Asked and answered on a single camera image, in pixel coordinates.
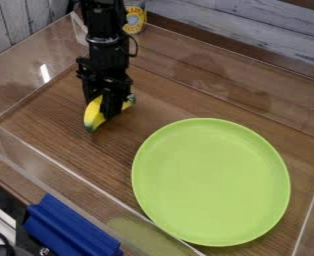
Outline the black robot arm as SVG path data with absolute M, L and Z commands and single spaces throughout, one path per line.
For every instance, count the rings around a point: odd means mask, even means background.
M 127 74 L 129 38 L 123 27 L 127 24 L 124 0 L 80 0 L 85 42 L 89 55 L 76 59 L 77 77 L 83 81 L 85 102 L 101 97 L 99 111 L 111 119 L 123 111 L 131 96 L 133 80 Z

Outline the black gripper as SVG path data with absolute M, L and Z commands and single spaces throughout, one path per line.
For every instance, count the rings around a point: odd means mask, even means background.
M 91 103 L 103 94 L 101 113 L 105 119 L 111 119 L 132 105 L 132 94 L 128 91 L 132 79 L 127 75 L 129 36 L 87 36 L 85 41 L 89 45 L 89 55 L 76 59 L 84 98 L 85 102 Z M 108 81 L 116 83 L 117 88 L 107 87 L 103 90 Z

